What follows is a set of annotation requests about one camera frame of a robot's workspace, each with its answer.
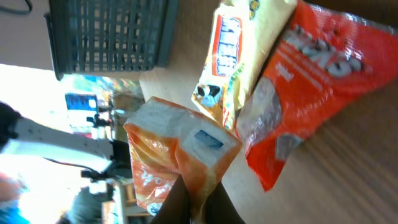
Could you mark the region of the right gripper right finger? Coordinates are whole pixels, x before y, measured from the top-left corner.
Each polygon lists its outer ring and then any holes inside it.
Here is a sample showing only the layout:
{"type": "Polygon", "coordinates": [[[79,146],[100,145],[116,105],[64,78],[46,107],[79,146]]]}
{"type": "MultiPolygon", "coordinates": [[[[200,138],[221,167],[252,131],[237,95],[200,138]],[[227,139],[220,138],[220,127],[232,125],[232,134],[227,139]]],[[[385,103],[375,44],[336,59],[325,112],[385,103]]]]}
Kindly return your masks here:
{"type": "Polygon", "coordinates": [[[220,182],[206,201],[207,224],[245,224],[220,182]]]}

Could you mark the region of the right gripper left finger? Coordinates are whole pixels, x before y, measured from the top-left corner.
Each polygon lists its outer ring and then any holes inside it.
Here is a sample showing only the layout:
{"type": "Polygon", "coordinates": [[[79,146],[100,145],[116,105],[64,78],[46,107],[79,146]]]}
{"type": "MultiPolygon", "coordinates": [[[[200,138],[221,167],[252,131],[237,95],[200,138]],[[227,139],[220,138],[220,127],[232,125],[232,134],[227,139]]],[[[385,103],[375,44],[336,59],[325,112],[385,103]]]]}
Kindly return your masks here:
{"type": "Polygon", "coordinates": [[[190,197],[181,175],[150,224],[190,224],[190,197]]]}

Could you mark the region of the orange tissue pack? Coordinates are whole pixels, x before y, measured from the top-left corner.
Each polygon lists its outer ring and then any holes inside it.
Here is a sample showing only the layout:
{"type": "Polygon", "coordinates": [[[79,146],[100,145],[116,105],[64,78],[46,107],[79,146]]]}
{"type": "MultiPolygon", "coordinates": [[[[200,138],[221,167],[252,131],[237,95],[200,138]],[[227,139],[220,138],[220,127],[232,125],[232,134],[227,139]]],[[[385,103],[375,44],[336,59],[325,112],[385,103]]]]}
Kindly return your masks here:
{"type": "Polygon", "coordinates": [[[205,222],[205,201],[242,148],[211,118],[152,97],[124,123],[138,206],[157,215],[178,177],[190,196],[191,220],[205,222]]]}

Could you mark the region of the yellow wet wipes pack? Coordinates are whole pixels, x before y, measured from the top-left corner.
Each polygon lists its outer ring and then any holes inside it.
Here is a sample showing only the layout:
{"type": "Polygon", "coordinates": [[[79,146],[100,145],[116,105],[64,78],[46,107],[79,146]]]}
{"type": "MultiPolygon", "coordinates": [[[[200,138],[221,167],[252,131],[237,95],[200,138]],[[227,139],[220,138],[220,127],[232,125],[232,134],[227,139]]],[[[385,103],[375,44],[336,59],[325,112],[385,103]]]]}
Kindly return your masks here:
{"type": "Polygon", "coordinates": [[[232,131],[297,0],[223,0],[215,9],[208,55],[192,101],[232,131]]]}

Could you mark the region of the red snack bag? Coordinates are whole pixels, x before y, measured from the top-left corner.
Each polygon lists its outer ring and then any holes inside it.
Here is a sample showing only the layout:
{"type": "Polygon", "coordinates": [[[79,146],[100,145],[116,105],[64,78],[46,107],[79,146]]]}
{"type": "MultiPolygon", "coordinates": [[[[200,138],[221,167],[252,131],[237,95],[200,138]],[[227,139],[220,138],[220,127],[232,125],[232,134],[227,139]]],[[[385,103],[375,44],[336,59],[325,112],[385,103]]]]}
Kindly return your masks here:
{"type": "Polygon", "coordinates": [[[299,1],[235,127],[263,189],[325,120],[396,77],[395,28],[299,1]]]}

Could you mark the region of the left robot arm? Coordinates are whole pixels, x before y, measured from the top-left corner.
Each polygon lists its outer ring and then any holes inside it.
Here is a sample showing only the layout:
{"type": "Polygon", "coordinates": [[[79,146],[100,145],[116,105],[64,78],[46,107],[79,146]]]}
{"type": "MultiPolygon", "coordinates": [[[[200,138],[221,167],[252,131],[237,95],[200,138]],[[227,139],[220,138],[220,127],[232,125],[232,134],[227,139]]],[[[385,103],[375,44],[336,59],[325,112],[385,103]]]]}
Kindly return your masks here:
{"type": "Polygon", "coordinates": [[[1,103],[1,154],[38,156],[99,174],[131,170],[128,143],[92,139],[43,126],[1,103]]]}

